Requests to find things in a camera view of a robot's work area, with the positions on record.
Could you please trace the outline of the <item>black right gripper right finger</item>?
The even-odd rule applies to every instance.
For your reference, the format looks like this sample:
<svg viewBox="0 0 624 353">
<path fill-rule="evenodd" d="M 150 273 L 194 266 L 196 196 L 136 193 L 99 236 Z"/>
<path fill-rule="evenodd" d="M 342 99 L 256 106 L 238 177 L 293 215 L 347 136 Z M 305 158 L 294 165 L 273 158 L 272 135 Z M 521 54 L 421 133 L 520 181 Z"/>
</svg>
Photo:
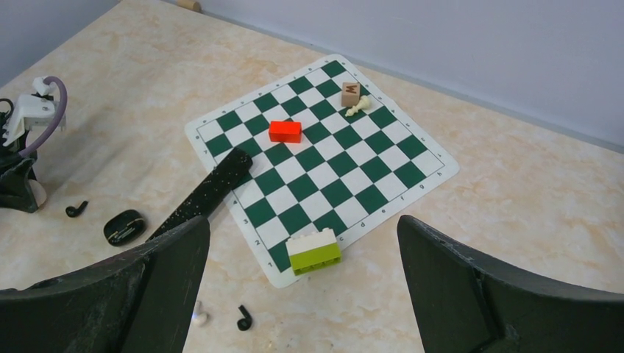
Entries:
<svg viewBox="0 0 624 353">
<path fill-rule="evenodd" d="M 621 352 L 623 295 L 518 268 L 403 215 L 397 237 L 426 352 Z"/>
</svg>

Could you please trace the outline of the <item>white earbud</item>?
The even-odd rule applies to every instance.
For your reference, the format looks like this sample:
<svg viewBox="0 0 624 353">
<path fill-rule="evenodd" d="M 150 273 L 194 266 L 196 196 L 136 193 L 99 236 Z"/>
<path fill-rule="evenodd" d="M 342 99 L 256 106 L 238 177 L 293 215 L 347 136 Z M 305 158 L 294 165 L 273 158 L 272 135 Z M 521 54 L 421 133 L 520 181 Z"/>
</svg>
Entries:
<svg viewBox="0 0 624 353">
<path fill-rule="evenodd" d="M 204 326 L 209 319 L 209 315 L 204 311 L 202 302 L 196 301 L 191 316 L 191 322 L 193 325 L 201 327 Z"/>
</svg>

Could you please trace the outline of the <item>cream earbud case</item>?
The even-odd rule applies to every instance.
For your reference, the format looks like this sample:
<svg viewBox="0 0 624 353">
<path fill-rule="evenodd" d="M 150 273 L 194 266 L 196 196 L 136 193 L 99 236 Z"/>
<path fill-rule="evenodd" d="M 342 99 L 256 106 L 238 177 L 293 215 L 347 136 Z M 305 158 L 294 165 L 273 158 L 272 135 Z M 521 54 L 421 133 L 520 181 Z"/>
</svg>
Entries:
<svg viewBox="0 0 624 353">
<path fill-rule="evenodd" d="M 35 197 L 36 205 L 41 207 L 47 200 L 47 193 L 39 181 L 30 179 L 29 186 L 31 187 L 33 196 Z"/>
</svg>

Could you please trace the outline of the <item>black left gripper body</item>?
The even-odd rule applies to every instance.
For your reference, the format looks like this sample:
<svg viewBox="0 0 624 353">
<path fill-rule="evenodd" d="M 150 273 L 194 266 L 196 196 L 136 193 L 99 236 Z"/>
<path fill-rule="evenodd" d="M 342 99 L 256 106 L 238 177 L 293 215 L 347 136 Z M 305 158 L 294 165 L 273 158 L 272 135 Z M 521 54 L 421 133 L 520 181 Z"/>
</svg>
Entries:
<svg viewBox="0 0 624 353">
<path fill-rule="evenodd" d="M 37 180 L 33 171 L 37 153 L 34 152 L 30 157 L 18 154 L 26 146 L 27 132 L 8 146 L 3 145 L 6 141 L 5 125 L 12 117 L 15 106 L 10 99 L 1 98 L 1 102 L 7 103 L 9 107 L 1 111 L 1 209 L 35 213 L 39 205 L 30 182 Z"/>
</svg>

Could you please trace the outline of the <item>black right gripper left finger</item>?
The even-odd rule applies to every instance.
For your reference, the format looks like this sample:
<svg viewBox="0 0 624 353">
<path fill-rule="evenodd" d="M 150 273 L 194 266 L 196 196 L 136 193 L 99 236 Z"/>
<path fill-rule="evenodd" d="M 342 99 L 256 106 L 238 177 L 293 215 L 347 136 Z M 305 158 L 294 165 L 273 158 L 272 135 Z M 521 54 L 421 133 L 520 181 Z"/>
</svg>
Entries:
<svg viewBox="0 0 624 353">
<path fill-rule="evenodd" d="M 181 352 L 210 245 L 197 216 L 79 270 L 1 292 L 3 352 Z"/>
</svg>

